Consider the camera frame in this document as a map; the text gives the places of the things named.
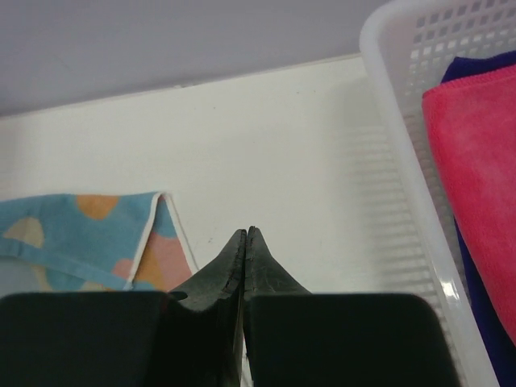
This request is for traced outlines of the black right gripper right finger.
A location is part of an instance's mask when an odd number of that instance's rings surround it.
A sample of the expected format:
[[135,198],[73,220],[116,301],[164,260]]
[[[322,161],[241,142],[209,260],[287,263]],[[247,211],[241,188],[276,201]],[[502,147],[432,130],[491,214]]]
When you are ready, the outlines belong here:
[[407,293],[314,294],[248,231],[243,331],[256,386],[457,386],[439,319]]

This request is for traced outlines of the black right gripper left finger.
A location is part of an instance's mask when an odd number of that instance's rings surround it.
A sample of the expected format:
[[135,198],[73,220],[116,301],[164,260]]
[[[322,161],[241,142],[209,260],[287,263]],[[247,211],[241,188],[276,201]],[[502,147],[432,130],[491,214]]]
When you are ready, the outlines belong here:
[[2,298],[2,385],[239,385],[246,238],[236,231],[208,265],[167,293]]

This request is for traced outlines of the light blue patterned towel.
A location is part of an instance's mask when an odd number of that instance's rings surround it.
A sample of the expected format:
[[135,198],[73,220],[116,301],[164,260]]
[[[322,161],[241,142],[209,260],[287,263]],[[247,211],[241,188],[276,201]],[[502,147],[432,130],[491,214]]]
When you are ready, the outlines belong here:
[[43,291],[169,291],[198,271],[164,192],[4,200],[1,254],[28,263]]

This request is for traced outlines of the purple towel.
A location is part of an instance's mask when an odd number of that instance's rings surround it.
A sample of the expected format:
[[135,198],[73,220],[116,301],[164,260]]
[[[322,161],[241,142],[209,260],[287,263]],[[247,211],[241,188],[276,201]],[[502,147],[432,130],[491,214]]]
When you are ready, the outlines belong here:
[[[442,83],[470,77],[515,64],[515,52],[504,52],[485,59],[456,57],[447,67]],[[460,229],[456,228],[470,306],[481,333],[493,371],[501,387],[515,385],[515,345],[502,326],[472,260]]]

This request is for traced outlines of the pink towel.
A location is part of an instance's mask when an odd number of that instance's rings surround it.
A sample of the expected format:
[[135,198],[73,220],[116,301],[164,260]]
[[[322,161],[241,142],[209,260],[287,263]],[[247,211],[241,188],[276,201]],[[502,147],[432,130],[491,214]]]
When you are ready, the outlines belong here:
[[422,112],[452,213],[507,335],[515,337],[515,67],[426,91]]

